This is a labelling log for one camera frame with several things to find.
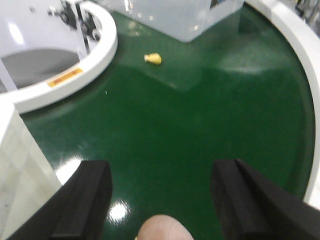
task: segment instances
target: warning sticker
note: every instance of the warning sticker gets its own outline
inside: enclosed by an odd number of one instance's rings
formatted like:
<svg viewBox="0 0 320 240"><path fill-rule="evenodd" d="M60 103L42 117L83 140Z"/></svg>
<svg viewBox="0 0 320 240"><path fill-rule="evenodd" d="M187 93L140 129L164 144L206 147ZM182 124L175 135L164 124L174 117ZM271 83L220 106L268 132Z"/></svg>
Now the warning sticker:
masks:
<svg viewBox="0 0 320 240"><path fill-rule="evenodd" d="M76 68L70 72L67 72L66 74L54 79L54 80L51 80L49 81L47 84L50 86L50 87L54 87L54 86L57 86L58 84L68 80L69 78L72 78L74 77L75 75L79 74L79 73L82 73L83 70L81 68Z"/></svg>

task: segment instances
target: white box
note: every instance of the white box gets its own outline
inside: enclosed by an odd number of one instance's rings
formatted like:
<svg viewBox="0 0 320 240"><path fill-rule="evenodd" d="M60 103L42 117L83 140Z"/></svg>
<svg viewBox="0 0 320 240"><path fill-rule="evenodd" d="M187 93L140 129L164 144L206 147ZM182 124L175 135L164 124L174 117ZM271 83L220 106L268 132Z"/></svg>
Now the white box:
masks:
<svg viewBox="0 0 320 240"><path fill-rule="evenodd" d="M187 43L236 12L244 0L104 0L103 5Z"/></svg>
<svg viewBox="0 0 320 240"><path fill-rule="evenodd" d="M5 240L61 183L14 104L0 101L0 105L0 240Z"/></svg>

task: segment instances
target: yellow object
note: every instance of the yellow object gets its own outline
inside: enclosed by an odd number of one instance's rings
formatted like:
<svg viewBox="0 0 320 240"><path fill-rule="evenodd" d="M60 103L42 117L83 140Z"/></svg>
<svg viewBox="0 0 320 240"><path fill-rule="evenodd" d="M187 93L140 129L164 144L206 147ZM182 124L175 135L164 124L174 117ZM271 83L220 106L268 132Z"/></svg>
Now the yellow object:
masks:
<svg viewBox="0 0 320 240"><path fill-rule="evenodd" d="M70 72L67 72L66 74L54 79L54 80L51 80L50 82L48 82L47 84L50 86L50 87L54 87L66 80L68 80L69 78L72 78L74 77L75 75L79 74L79 73L82 73L83 70L81 68L76 68Z"/></svg>
<svg viewBox="0 0 320 240"><path fill-rule="evenodd" d="M151 53L144 55L144 61L159 65L162 62L161 56L158 53Z"/></svg>

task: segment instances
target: white circular barrier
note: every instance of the white circular barrier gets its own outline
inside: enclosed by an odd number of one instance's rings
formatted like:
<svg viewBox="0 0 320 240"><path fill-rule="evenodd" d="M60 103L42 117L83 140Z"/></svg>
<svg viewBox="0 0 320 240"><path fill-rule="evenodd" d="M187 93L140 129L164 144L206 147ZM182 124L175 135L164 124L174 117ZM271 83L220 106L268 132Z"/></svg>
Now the white circular barrier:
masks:
<svg viewBox="0 0 320 240"><path fill-rule="evenodd" d="M81 3L80 8L92 14L100 22L100 39L90 54L54 77L21 89L1 93L0 101L13 102L19 113L39 109L80 90L110 64L118 46L114 19L104 8L90 1Z"/></svg>
<svg viewBox="0 0 320 240"><path fill-rule="evenodd" d="M304 201L320 210L320 39L292 10L277 0L246 0L283 34L309 81L315 114L313 164Z"/></svg>

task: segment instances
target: glossy green floor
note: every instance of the glossy green floor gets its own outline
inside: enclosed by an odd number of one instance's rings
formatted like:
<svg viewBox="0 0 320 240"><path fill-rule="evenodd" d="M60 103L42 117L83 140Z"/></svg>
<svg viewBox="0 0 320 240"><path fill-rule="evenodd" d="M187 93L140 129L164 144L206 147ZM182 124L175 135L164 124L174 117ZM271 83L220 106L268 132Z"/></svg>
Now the glossy green floor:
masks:
<svg viewBox="0 0 320 240"><path fill-rule="evenodd" d="M54 169L109 160L128 214L104 240L133 240L155 214L196 240L221 240L210 196L215 159L242 158L302 198L315 120L304 70L282 35L247 5L191 43L113 13L118 51L85 89L22 117ZM160 66L146 53L162 55Z"/></svg>

